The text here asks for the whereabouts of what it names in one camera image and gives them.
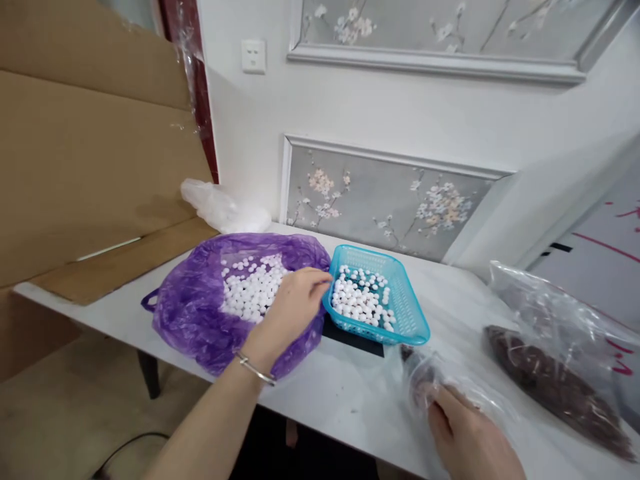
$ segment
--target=blue basket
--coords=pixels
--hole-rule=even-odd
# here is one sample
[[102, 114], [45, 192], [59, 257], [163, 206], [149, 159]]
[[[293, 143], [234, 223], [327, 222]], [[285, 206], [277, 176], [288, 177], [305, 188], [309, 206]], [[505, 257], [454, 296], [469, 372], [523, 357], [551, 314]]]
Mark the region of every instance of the blue basket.
[[[335, 287], [335, 280], [340, 276], [341, 265], [348, 265], [350, 269], [362, 268], [380, 273], [389, 281], [391, 292], [389, 304], [386, 307], [393, 310], [397, 319], [396, 324], [393, 326], [395, 332], [389, 332], [381, 327], [372, 327], [358, 320], [346, 318], [334, 310], [331, 306], [331, 297]], [[383, 253], [350, 245], [338, 245], [333, 252], [329, 272], [333, 276], [333, 282], [329, 291], [322, 298], [322, 303], [333, 322], [339, 328], [388, 345], [395, 345], [396, 343], [422, 345], [429, 340], [431, 336], [429, 325], [422, 313], [413, 288], [411, 288], [407, 272], [398, 260]]]

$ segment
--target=wall outlet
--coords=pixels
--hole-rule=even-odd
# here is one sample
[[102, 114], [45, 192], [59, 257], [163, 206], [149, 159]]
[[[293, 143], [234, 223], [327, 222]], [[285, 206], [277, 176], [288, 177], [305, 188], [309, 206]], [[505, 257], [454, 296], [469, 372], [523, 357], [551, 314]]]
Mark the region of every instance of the wall outlet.
[[260, 75], [267, 72], [267, 44], [264, 40], [242, 40], [242, 71]]

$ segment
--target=white table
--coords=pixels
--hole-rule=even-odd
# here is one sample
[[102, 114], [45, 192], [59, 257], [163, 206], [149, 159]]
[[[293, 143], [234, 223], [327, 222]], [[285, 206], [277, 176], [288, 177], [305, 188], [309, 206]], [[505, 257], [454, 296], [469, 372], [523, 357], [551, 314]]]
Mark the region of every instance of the white table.
[[[331, 254], [341, 243], [326, 235], [274, 223], [269, 231], [314, 235]], [[148, 272], [88, 306], [74, 305], [31, 283], [15, 291], [178, 368], [214, 381], [194, 360], [168, 346], [151, 327], [152, 314], [140, 300], [160, 286], [188, 253]], [[494, 313], [488, 288], [473, 274], [394, 254], [409, 275], [431, 327], [429, 346], [444, 357], [481, 372], [510, 404], [504, 420], [529, 480], [640, 478], [640, 467], [616, 460], [566, 427], [522, 393], [481, 348], [481, 329], [504, 323]], [[290, 376], [266, 388], [259, 403], [351, 447], [418, 476], [436, 476], [434, 452], [407, 416], [397, 382], [400, 362], [386, 347], [385, 358], [322, 338]], [[521, 420], [511, 419], [517, 415]], [[640, 439], [632, 433], [636, 445]]]

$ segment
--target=silver bangle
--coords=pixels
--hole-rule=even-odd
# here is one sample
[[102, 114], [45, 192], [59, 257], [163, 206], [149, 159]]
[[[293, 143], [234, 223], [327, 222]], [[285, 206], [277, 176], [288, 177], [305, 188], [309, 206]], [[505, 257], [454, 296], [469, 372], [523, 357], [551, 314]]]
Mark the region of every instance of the silver bangle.
[[248, 356], [246, 356], [240, 350], [238, 350], [235, 353], [235, 356], [240, 359], [240, 365], [254, 372], [258, 376], [258, 378], [260, 378], [260, 380], [268, 383], [272, 387], [275, 387], [275, 379], [271, 375], [264, 375], [263, 373], [259, 372], [257, 368], [255, 368], [252, 364], [249, 363]]

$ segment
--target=hand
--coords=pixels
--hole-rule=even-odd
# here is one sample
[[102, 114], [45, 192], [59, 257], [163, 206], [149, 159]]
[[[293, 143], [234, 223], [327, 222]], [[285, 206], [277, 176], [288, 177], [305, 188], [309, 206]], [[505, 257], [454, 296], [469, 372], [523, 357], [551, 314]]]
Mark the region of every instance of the hand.
[[452, 480], [526, 480], [500, 429], [455, 388], [438, 390], [429, 426]]
[[271, 308], [242, 348], [254, 366], [271, 370], [278, 357], [316, 316], [332, 280], [330, 273], [311, 267], [282, 278]]

